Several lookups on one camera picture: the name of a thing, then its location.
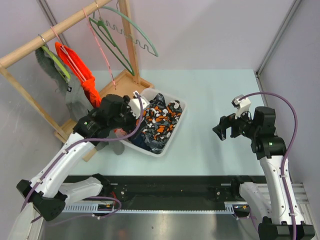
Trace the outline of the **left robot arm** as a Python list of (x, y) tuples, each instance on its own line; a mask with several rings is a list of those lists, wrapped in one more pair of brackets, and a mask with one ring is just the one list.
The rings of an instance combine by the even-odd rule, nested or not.
[(24, 197), (23, 207), (31, 203), (40, 217), (47, 222), (54, 220), (65, 206), (86, 198), (105, 200), (110, 196), (109, 182), (95, 174), (86, 180), (72, 184), (72, 189), (61, 188), (70, 171), (88, 152), (101, 142), (110, 142), (115, 129), (129, 129), (133, 135), (142, 121), (142, 96), (134, 97), (107, 94), (100, 106), (78, 120), (63, 147), (48, 165), (30, 180), (22, 179), (16, 188)]

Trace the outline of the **grey garment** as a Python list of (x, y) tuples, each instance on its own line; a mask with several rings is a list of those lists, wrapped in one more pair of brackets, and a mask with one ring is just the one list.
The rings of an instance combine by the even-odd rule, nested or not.
[(70, 80), (67, 83), (58, 72), (58, 66), (41, 47), (35, 50), (35, 57), (42, 70), (56, 82), (59, 92), (64, 97), (70, 118), (77, 122), (86, 116), (94, 107), (85, 96), (84, 90), (72, 70), (57, 56), (70, 74)]

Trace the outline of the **wooden clothes rack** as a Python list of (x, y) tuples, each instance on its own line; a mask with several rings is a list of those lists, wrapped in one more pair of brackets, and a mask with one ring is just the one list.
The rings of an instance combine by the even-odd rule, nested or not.
[[(104, 7), (108, 4), (108, 0), (96, 0), (86, 6), (84, 10), (80, 10), (75, 14), (71, 15), (64, 21), (56, 24), (53, 29), (49, 29), (42, 34), (43, 39), (39, 36), (31, 40), (30, 42), (24, 44), (23, 46), (17, 48), (13, 52), (7, 54), (0, 59), (0, 73), (8, 80), (8, 82), (21, 94), (21, 96), (42, 116), (54, 129), (55, 136), (65, 142), (67, 137), (71, 133), (72, 127), (75, 126), (73, 120), (68, 120), (62, 126), (58, 125), (54, 119), (41, 107), (41, 105), (22, 87), (22, 85), (12, 76), (12, 74), (7, 70), (8, 67), (12, 66), (22, 58), (26, 57), (45, 42), (49, 42), (54, 39), (55, 33), (62, 34), (64, 31), (73, 27), (75, 24), (80, 22), (85, 18), (85, 15), (90, 15), (97, 11), (98, 9)], [(105, 96), (106, 94), (119, 94), (129, 95), (133, 91), (142, 92), (146, 88), (153, 88), (154, 85), (140, 76), (138, 58), (136, 53), (136, 47), (130, 39), (126, 40), (126, 46), (128, 51), (128, 56), (135, 75), (131, 75), (128, 70), (123, 70), (115, 77), (116, 89), (113, 90), (113, 84), (107, 84), (101, 91), (100, 95)]]

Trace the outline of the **lime green hanger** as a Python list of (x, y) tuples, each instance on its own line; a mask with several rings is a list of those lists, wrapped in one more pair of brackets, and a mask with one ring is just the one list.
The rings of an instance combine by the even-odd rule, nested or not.
[(67, 83), (69, 83), (71, 76), (70, 76), (69, 72), (67, 71), (67, 69), (64, 67), (64, 65), (60, 62), (58, 57), (52, 51), (50, 51), (50, 49), (47, 46), (43, 45), (43, 46), (41, 46), (41, 48), (42, 48), (42, 50), (44, 50), (45, 53), (48, 54), (48, 56), (57, 65), (57, 67), (59, 68), (58, 72), (64, 78), (64, 80)]

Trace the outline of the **white plastic laundry basket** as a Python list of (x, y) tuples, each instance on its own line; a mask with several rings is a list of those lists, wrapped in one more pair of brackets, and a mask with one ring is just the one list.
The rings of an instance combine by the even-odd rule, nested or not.
[(144, 96), (149, 102), (150, 102), (150, 100), (152, 100), (157, 94), (162, 94), (162, 95), (164, 96), (164, 98), (165, 98), (165, 103), (166, 103), (166, 104), (168, 104), (170, 101), (178, 100), (178, 101), (180, 102), (180, 105), (181, 105), (181, 108), (182, 108), (182, 115), (181, 115), (181, 117), (180, 117), (180, 119), (179, 119), (176, 127), (174, 128), (174, 130), (173, 130), (170, 138), (168, 139), (167, 143), (165, 144), (164, 148), (162, 149), (162, 152), (159, 153), (159, 154), (155, 154), (155, 153), (153, 153), (153, 152), (151, 152), (151, 151), (142, 149), (142, 148), (134, 145), (133, 143), (131, 143), (130, 140), (129, 140), (130, 137), (127, 138), (127, 139), (122, 139), (122, 140), (120, 141), (122, 144), (124, 144), (125, 146), (127, 146), (127, 147), (129, 147), (129, 148), (132, 148), (132, 149), (134, 149), (134, 150), (136, 150), (136, 151), (138, 151), (138, 152), (141, 152), (141, 153), (143, 153), (143, 154), (146, 154), (146, 155), (149, 155), (149, 156), (153, 156), (153, 157), (161, 157), (161, 156), (163, 156), (163, 155), (166, 153), (168, 147), (170, 146), (172, 140), (174, 139), (175, 134), (176, 134), (177, 131), (178, 131), (179, 124), (182, 122), (182, 119), (185, 117), (185, 112), (186, 112), (186, 109), (187, 109), (187, 104), (186, 104), (186, 102), (185, 102), (184, 100), (179, 99), (178, 97), (172, 96), (172, 95), (170, 95), (170, 94), (167, 94), (167, 93), (165, 93), (165, 92), (163, 92), (163, 91), (159, 91), (159, 90), (156, 90), (156, 89), (153, 89), (153, 88), (146, 88), (146, 89), (144, 89), (144, 90), (140, 93), (140, 95), (141, 95), (141, 96)]

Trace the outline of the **orange garment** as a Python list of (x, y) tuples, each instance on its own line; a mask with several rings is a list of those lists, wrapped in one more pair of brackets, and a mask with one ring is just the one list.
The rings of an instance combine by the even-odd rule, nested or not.
[(71, 71), (74, 73), (74, 75), (78, 78), (78, 82), (80, 83), (82, 89), (84, 90), (84, 94), (88, 101), (91, 103), (91, 105), (94, 108), (98, 108), (101, 104), (102, 98), (99, 94), (99, 92), (96, 89), (95, 84), (95, 77), (90, 71), (90, 69), (85, 65), (85, 63), (82, 61), (82, 59), (78, 56), (78, 54), (72, 50), (71, 48), (64, 45), (66, 50), (68, 51), (69, 55), (73, 59), (73, 61), (76, 63), (80, 71), (85, 77), (85, 82), (82, 82), (79, 75), (70, 67), (70, 64), (68, 63), (67, 56), (61, 51), (60, 49), (60, 43), (55, 42), (55, 50), (59, 58), (71, 69)]

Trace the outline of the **pink hanger holding orange garment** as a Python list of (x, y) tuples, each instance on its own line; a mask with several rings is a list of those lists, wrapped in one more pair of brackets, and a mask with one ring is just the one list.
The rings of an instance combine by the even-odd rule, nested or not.
[(69, 55), (68, 51), (66, 50), (65, 46), (62, 44), (61, 38), (59, 37), (59, 35), (56, 33), (55, 29), (53, 26), (50, 27), (51, 30), (53, 31), (53, 33), (55, 34), (56, 38), (58, 39), (58, 42), (60, 43), (60, 50), (66, 55), (67, 57), (67, 61), (70, 65), (70, 67), (79, 75), (81, 81), (84, 83), (86, 81), (85, 76), (82, 74), (82, 72), (80, 71), (80, 69), (78, 68), (77, 64), (73, 61), (73, 59), (71, 58), (71, 56)]

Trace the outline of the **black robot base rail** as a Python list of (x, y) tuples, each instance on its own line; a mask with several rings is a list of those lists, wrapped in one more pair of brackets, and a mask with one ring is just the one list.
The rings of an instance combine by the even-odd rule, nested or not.
[(122, 211), (204, 212), (225, 210), (226, 202), (241, 202), (245, 182), (265, 184), (261, 175), (107, 176), (110, 186), (101, 196), (114, 197)]

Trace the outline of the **aluminium frame post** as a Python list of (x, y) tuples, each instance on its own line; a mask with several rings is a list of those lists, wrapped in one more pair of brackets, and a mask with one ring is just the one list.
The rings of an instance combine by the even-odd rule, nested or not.
[(287, 11), (283, 21), (281, 22), (270, 46), (268, 47), (266, 53), (264, 54), (257, 70), (255, 71), (255, 76), (259, 78), (265, 69), (267, 63), (271, 59), (272, 55), (274, 54), (278, 44), (280, 43), (280, 40), (282, 39), (284, 33), (286, 32), (286, 29), (290, 25), (295, 13), (297, 12), (298, 8), (300, 7), (302, 0), (294, 0), (289, 7), (289, 10)]

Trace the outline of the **pink wire hanger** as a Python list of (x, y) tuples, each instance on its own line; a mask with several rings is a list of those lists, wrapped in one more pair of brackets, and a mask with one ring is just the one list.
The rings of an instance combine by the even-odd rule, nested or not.
[(101, 55), (102, 55), (102, 57), (103, 57), (103, 59), (104, 59), (104, 62), (105, 62), (106, 67), (107, 67), (107, 69), (108, 69), (109, 75), (110, 75), (110, 77), (111, 77), (111, 82), (112, 82), (112, 84), (113, 84), (113, 87), (114, 87), (114, 89), (116, 90), (116, 89), (117, 89), (117, 87), (116, 87), (116, 82), (115, 82), (115, 79), (114, 79), (114, 76), (113, 76), (113, 72), (112, 72), (112, 70), (111, 70), (111, 66), (110, 66), (110, 63), (109, 63), (109, 61), (108, 61), (108, 58), (107, 58), (104, 50), (102, 49), (102, 46), (100, 45), (100, 42), (99, 42), (99, 40), (98, 40), (98, 38), (97, 38), (97, 35), (96, 35), (93, 27), (92, 27), (91, 24), (90, 24), (90, 20), (89, 20), (89, 17), (88, 17), (88, 15), (87, 15), (87, 13), (85, 12), (85, 9), (82, 8), (82, 11), (83, 11), (83, 13), (84, 13), (85, 19), (87, 20), (88, 27), (89, 27), (89, 29), (90, 29), (90, 31), (91, 31), (94, 39), (95, 39), (95, 42), (96, 42), (96, 44), (97, 44), (97, 46), (98, 46), (98, 48), (99, 48), (99, 50), (100, 50), (100, 53), (101, 53)]

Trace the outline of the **dark green hanger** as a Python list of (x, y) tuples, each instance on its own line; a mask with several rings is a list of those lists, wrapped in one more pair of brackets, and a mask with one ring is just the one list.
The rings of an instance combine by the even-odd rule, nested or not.
[(114, 41), (107, 25), (102, 19), (95, 19), (94, 17), (89, 17), (89, 24), (92, 27), (95, 34), (103, 42), (103, 44), (110, 50), (110, 52), (115, 56), (115, 58), (122, 64), (122, 66), (132, 75), (135, 76), (136, 73), (122, 50), (119, 48), (117, 43)]

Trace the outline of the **orange camouflage patterned shorts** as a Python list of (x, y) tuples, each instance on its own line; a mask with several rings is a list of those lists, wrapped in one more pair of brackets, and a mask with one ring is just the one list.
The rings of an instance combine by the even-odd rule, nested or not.
[(166, 143), (183, 113), (178, 100), (166, 104), (163, 100), (151, 100), (143, 113), (144, 126), (141, 130), (146, 141)]

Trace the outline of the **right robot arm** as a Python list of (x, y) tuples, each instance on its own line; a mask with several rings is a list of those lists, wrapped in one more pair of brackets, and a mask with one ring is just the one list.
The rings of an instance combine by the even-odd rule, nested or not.
[(276, 112), (274, 109), (259, 106), (253, 118), (248, 112), (240, 116), (222, 116), (212, 130), (220, 140), (244, 136), (251, 141), (251, 150), (263, 169), (269, 198), (265, 198), (253, 182), (237, 183), (230, 188), (231, 196), (248, 203), (255, 217), (258, 236), (261, 240), (311, 240), (316, 231), (306, 223), (301, 213), (289, 178), (288, 164), (284, 162), (287, 151), (284, 140), (275, 134)]

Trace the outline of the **dark patterned shorts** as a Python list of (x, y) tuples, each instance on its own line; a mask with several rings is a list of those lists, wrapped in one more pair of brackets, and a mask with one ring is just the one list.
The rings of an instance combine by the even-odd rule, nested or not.
[[(162, 100), (162, 101), (166, 102), (165, 97), (161, 93), (157, 94), (152, 100)], [(139, 148), (142, 148), (142, 149), (147, 150), (149, 152), (152, 152), (154, 154), (160, 154), (167, 142), (165, 142), (163, 144), (161, 142), (154, 141), (154, 140), (146, 141), (142, 135), (142, 128), (143, 127), (144, 127), (144, 112), (143, 112), (143, 117), (142, 117), (142, 123), (140, 124), (139, 129), (135, 133), (135, 135), (133, 135), (132, 137), (129, 138), (130, 142)]]

